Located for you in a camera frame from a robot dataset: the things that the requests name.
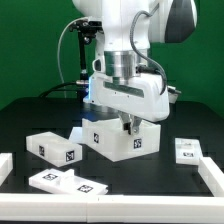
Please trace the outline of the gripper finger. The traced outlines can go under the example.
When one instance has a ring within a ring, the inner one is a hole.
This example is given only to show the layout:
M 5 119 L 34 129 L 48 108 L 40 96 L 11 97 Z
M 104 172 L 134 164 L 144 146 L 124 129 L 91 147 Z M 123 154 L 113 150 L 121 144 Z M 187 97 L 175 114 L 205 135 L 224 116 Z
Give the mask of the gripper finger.
M 124 112 L 119 112 L 118 116 L 121 120 L 123 130 L 130 132 L 130 124 L 131 124 L 130 116 Z
M 130 133 L 132 135 L 139 133 L 141 122 L 142 122 L 142 119 L 140 117 L 137 117 L 137 116 L 131 117 Z

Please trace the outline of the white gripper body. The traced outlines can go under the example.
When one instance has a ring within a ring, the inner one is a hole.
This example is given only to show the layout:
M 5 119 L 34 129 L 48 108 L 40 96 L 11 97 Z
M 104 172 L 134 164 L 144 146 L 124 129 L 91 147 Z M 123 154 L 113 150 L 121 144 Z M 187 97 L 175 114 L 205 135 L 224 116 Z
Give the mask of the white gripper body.
M 112 79 L 95 72 L 90 78 L 90 102 L 107 106 L 139 118 L 157 122 L 168 117 L 168 92 L 162 90 L 159 75 L 141 74 L 127 85 L 115 85 Z

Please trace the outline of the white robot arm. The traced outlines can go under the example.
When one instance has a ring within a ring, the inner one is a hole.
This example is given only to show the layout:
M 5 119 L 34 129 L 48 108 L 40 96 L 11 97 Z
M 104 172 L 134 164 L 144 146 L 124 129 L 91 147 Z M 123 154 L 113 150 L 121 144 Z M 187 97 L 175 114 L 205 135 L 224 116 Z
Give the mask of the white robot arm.
M 94 73 L 85 102 L 118 112 L 133 135 L 143 120 L 169 115 L 167 75 L 149 56 L 150 44 L 180 43 L 195 30 L 194 0 L 72 0 L 77 24 L 96 39 Z

